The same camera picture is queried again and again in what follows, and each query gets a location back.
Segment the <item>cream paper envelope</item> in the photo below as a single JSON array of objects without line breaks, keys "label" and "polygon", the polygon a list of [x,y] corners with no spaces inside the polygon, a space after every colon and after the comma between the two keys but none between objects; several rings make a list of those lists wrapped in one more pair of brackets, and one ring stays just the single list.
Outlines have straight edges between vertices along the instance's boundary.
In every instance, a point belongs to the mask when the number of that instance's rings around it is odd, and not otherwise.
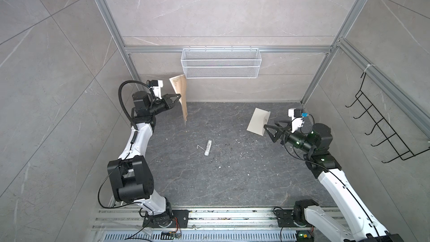
[{"label": "cream paper envelope", "polygon": [[264,126],[268,123],[271,112],[255,108],[253,116],[247,127],[247,131],[263,136],[265,133]]}]

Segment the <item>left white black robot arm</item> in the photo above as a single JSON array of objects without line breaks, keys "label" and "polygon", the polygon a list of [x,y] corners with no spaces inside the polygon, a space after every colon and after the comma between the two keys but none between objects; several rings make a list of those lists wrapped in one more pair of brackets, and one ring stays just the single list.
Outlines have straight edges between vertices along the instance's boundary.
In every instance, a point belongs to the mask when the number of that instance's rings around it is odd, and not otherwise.
[{"label": "left white black robot arm", "polygon": [[110,185],[117,202],[140,206],[158,221],[173,218],[171,205],[155,190],[155,182],[145,154],[156,125],[156,115],[172,109],[180,94],[166,94],[161,98],[146,91],[133,94],[134,108],[131,135],[126,148],[117,160],[107,165]]}]

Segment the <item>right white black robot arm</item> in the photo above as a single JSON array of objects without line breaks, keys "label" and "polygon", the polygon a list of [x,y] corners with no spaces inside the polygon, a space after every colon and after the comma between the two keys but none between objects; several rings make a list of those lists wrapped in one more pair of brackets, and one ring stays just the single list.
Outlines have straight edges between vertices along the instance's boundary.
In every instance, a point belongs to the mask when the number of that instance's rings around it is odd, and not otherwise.
[{"label": "right white black robot arm", "polygon": [[301,160],[314,177],[324,186],[342,213],[347,225],[343,226],[329,216],[311,199],[297,201],[293,219],[298,226],[312,225],[332,242],[400,242],[399,234],[392,234],[371,213],[349,183],[342,167],[330,154],[333,140],[331,129],[322,123],[312,126],[309,133],[291,132],[279,123],[264,125],[273,142],[304,152]]}]

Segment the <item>white glue stick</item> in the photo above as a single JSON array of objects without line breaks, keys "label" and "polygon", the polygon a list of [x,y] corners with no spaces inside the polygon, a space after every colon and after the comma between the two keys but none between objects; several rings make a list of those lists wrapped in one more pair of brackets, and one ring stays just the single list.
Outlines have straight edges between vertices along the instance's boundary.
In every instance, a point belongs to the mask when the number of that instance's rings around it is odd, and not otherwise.
[{"label": "white glue stick", "polygon": [[204,151],[204,156],[209,155],[211,147],[212,147],[212,140],[208,140],[205,151]]}]

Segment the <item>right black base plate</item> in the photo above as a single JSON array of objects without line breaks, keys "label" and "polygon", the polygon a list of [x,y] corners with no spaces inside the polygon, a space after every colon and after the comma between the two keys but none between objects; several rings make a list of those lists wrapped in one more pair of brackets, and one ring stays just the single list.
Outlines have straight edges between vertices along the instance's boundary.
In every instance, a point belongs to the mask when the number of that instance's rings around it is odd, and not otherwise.
[{"label": "right black base plate", "polygon": [[275,208],[273,212],[279,227],[299,227],[293,219],[293,210]]}]

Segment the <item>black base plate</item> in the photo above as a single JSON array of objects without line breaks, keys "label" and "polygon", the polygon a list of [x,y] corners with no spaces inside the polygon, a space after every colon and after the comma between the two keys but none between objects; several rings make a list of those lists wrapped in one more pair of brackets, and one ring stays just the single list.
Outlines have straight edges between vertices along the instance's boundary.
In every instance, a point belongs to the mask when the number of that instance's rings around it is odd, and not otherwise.
[{"label": "black base plate", "polygon": [[299,227],[293,219],[293,210],[275,208],[273,212],[279,227]]},{"label": "black base plate", "polygon": [[156,216],[143,218],[143,227],[153,228],[186,228],[189,221],[189,210],[172,210]]}]

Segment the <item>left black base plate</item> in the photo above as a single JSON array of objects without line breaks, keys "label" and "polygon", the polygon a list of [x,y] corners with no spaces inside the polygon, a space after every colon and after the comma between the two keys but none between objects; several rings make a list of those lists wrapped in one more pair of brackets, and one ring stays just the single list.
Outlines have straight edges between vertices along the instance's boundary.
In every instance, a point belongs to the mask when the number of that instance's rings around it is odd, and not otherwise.
[{"label": "left black base plate", "polygon": [[189,221],[189,210],[172,210],[156,216],[143,218],[143,227],[153,228],[186,228]]}]

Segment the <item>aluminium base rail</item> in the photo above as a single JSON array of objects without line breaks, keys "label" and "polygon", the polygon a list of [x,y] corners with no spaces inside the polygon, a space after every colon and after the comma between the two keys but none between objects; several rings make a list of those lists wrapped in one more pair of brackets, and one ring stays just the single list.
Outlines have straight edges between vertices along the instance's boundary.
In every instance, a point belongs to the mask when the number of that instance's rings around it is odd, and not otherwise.
[{"label": "aluminium base rail", "polygon": [[[90,224],[86,242],[310,242],[322,234],[312,225],[279,227],[274,209],[291,207],[176,208],[189,210],[186,228],[143,227],[137,208],[100,209]],[[341,225],[346,220],[337,207],[322,209]]]}]

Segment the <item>aluminium frame profiles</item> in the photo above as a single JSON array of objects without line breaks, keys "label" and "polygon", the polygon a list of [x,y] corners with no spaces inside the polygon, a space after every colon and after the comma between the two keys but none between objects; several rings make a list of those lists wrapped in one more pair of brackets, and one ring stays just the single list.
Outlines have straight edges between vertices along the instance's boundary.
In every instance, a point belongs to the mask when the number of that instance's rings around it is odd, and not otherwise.
[{"label": "aluminium frame profiles", "polygon": [[[348,40],[347,35],[362,12],[368,0],[356,0],[342,23],[339,32],[335,36],[331,45],[258,45],[256,48],[262,53],[323,53],[322,60],[316,74],[312,78],[310,85],[306,89],[300,102],[307,104],[317,85],[326,73],[330,63],[338,51],[343,51],[349,59],[366,73],[373,82],[405,113],[409,119],[425,134],[430,134],[430,114],[423,107],[418,105],[410,95],[400,86],[395,85],[384,72],[374,65]],[[130,58],[132,53],[180,53],[184,49],[199,50],[244,50],[253,49],[251,45],[147,45],[147,46],[127,46],[125,45],[119,29],[114,21],[112,13],[106,0],[95,0],[95,3],[107,25],[107,28],[117,45],[120,55],[125,61],[131,76],[135,80],[140,80],[134,63]]]}]

